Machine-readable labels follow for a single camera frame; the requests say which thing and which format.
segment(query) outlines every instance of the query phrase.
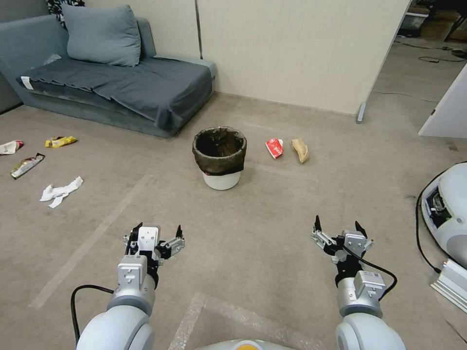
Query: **electronic device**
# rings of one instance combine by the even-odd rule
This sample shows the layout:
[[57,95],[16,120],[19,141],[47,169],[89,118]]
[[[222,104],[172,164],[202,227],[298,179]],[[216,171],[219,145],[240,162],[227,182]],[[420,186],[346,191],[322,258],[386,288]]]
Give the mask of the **electronic device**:
[[422,192],[421,209],[441,249],[467,268],[467,163],[437,176]]

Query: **candy wrapper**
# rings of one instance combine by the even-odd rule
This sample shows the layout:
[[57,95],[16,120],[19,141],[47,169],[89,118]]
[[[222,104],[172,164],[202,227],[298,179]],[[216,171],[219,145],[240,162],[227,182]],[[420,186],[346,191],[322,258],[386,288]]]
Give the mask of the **candy wrapper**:
[[282,140],[281,139],[270,139],[266,141],[266,148],[268,149],[271,156],[276,159],[282,153],[284,153],[284,148],[282,147]]
[[46,140],[45,146],[51,147],[51,148],[58,148],[58,147],[65,146],[66,144],[70,144],[76,141],[78,140],[75,139],[73,136],[66,136],[66,137],[59,136],[56,138]]
[[33,167],[38,165],[43,159],[45,158],[45,155],[41,153],[37,153],[35,157],[31,158],[26,158],[21,161],[12,171],[11,171],[11,176],[13,179],[17,179],[24,173],[28,172],[31,170]]
[[24,145],[24,142],[20,140],[4,143],[3,145],[0,145],[0,156],[7,155],[7,154],[13,154],[18,149],[20,149],[23,145]]

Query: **gray sofa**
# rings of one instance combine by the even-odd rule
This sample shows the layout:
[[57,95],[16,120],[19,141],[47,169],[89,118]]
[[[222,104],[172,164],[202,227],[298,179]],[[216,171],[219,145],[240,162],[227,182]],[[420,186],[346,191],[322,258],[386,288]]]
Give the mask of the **gray sofa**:
[[[141,59],[149,57],[177,59],[203,65],[209,68],[211,78],[215,78],[216,67],[212,62],[157,56],[149,23],[143,18],[137,20],[142,41]],[[25,71],[43,66],[54,54],[68,58],[67,41],[68,32],[60,26],[53,15],[0,24],[0,71],[25,105],[167,138],[177,133],[212,94],[210,88],[210,93],[204,94],[206,97],[203,97],[198,105],[192,106],[183,118],[179,118],[176,125],[164,129],[154,120],[112,99],[82,91],[70,95],[57,92],[56,89],[53,92],[28,90],[18,82],[18,77]]]

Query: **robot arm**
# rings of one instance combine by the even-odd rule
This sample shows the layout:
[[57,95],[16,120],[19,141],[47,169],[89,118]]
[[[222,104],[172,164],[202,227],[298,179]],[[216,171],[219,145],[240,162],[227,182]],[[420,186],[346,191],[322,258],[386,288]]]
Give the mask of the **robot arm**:
[[126,254],[118,264],[118,285],[107,311],[94,317],[83,330],[77,350],[151,350],[154,333],[149,325],[157,270],[164,260],[185,247],[180,226],[169,242],[160,241],[160,227],[136,226],[125,237]]
[[335,282],[339,312],[343,316],[336,328],[338,349],[405,350],[399,335],[381,319],[379,301],[389,291],[382,275],[364,270],[362,258],[374,242],[358,222],[355,228],[330,237],[322,231],[320,218],[316,216],[311,233],[316,244],[331,255],[338,270]]

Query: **black-and-white patterned pillow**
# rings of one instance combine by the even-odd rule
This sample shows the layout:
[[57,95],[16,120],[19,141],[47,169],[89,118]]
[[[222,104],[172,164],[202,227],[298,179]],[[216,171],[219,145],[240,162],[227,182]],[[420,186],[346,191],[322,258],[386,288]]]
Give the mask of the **black-and-white patterned pillow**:
[[84,6],[83,0],[46,0],[46,2],[49,13],[57,17],[63,28],[66,28],[66,25],[65,19],[63,18],[62,4],[65,3],[71,6]]

